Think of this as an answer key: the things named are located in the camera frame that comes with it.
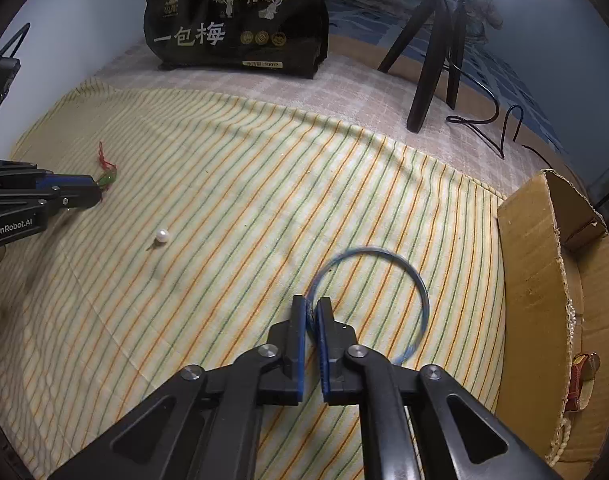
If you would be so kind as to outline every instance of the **black package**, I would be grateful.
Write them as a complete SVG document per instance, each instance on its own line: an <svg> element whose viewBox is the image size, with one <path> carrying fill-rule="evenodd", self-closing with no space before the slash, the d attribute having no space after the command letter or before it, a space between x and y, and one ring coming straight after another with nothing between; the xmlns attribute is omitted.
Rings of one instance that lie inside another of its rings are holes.
<svg viewBox="0 0 609 480"><path fill-rule="evenodd" d="M325 0L146 0L144 36L166 67L247 66L313 77Z"/></svg>

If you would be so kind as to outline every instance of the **silver screw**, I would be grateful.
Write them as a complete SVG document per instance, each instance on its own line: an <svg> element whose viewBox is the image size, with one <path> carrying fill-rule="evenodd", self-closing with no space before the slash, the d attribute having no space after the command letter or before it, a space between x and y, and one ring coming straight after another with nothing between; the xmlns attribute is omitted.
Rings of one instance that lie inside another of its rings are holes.
<svg viewBox="0 0 609 480"><path fill-rule="evenodd" d="M436 365L429 365L427 367L427 370L425 371L425 374L432 381L437 381L442 377L442 372L440 371L440 368L438 368Z"/></svg>
<svg viewBox="0 0 609 480"><path fill-rule="evenodd" d="M369 353L369 349L362 345L351 345L347 348L347 354L351 357L364 357Z"/></svg>
<svg viewBox="0 0 609 480"><path fill-rule="evenodd" d="M200 376L204 373L204 368L198 365L187 365L180 370L180 376L185 381L195 381L200 379Z"/></svg>
<svg viewBox="0 0 609 480"><path fill-rule="evenodd" d="M260 345L258 347L258 353L263 357L275 357L278 355L278 347L276 345Z"/></svg>

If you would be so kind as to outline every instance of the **striped fabric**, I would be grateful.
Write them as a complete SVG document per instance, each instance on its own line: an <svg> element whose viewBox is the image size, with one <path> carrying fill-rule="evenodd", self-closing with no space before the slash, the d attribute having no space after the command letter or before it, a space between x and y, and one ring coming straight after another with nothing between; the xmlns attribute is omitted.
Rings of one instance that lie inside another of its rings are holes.
<svg viewBox="0 0 609 480"><path fill-rule="evenodd" d="M229 364L262 343L317 269L350 246L409 258L429 334L409 367L443 365L493 408L504 349L502 196L359 126L208 91L66 95L14 157L118 180L91 210L52 219L0 267L0 423L44 478L182 365ZM151 248L167 228L172 241ZM413 283L346 262L323 286L338 319L391 357L419 328ZM256 477L361 478L354 408L322 402L307 348L304 402L268 408Z"/></svg>

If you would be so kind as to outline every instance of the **bead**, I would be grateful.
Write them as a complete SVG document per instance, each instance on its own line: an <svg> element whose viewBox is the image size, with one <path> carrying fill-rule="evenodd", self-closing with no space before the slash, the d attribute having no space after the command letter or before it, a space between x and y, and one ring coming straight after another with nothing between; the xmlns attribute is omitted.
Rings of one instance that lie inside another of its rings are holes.
<svg viewBox="0 0 609 480"><path fill-rule="evenodd" d="M165 244L171 239L171 235L166 229L158 229L155 232L155 241L160 244Z"/></svg>

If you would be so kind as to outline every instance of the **tripod leg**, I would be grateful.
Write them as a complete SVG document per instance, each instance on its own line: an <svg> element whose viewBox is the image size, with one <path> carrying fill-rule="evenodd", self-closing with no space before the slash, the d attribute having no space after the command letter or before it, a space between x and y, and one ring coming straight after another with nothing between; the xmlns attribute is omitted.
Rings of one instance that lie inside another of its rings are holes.
<svg viewBox="0 0 609 480"><path fill-rule="evenodd" d="M411 13L411 18L403 28L403 31L393 42L392 47L387 52L387 55L380 63L378 70L380 72L389 72L391 65L395 62L396 59L403 53L405 47L409 44L409 42L413 39L413 37L418 34L418 31L421 30L422 25L428 20L431 13L434 10L436 5L436 0L422 0L420 5L413 9Z"/></svg>
<svg viewBox="0 0 609 480"><path fill-rule="evenodd" d="M449 42L449 22L447 20L449 20L449 14L442 2L438 2L427 47L427 57L422 65L421 78L418 81L418 88L416 88L407 118L407 129L414 133L418 133L424 123L445 62Z"/></svg>
<svg viewBox="0 0 609 480"><path fill-rule="evenodd" d="M465 4L460 2L456 9L456 23L454 25L454 35L451 43L451 61L458 67L463 66L463 56L465 54L465 33L467 31L467 12ZM449 83L447 85L447 104L452 110L456 109L456 98L458 86L460 85L460 72L455 68L449 68Z"/></svg>

